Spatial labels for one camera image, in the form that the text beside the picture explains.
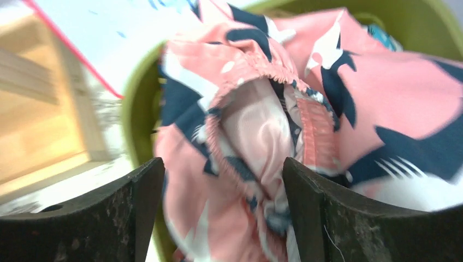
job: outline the green laundry basket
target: green laundry basket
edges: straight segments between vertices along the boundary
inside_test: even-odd
[[[269,0],[249,8],[259,13],[278,8],[293,14],[347,7],[361,23],[376,23],[399,41],[405,50],[463,60],[463,33],[440,0]],[[156,59],[159,46],[139,64],[122,102],[122,124],[134,166],[153,157],[151,131],[159,117],[161,93]],[[162,208],[156,216],[153,236],[161,262],[172,260],[175,250],[165,225]]]

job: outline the pink garment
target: pink garment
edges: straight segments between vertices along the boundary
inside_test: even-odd
[[[396,152],[390,129],[415,141],[461,115],[460,64],[390,52],[345,9],[272,20],[200,0],[185,15],[190,28],[162,57],[155,155],[166,222],[189,260],[300,261],[286,157],[328,178],[346,171],[347,186],[376,198],[406,163],[384,159]]]

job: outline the clothing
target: clothing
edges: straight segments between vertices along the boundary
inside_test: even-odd
[[[403,51],[402,45],[391,35],[382,30],[379,25],[373,23],[371,25],[363,26],[363,29],[366,30],[373,38],[380,41],[384,47],[390,51]]]
[[[386,202],[402,174],[456,187],[461,64],[390,52],[346,9],[270,19],[200,0],[185,16],[162,55],[155,155],[187,260],[300,261],[286,157]]]

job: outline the wooden shelf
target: wooden shelf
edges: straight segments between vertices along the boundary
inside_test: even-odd
[[[111,160],[80,63],[34,16],[0,27],[1,83],[0,204]]]

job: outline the black clamp jaw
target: black clamp jaw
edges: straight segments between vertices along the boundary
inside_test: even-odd
[[[155,158],[40,213],[0,217],[0,261],[145,262],[163,180]]]
[[[428,213],[388,205],[292,158],[283,180],[302,262],[463,261],[463,206]]]

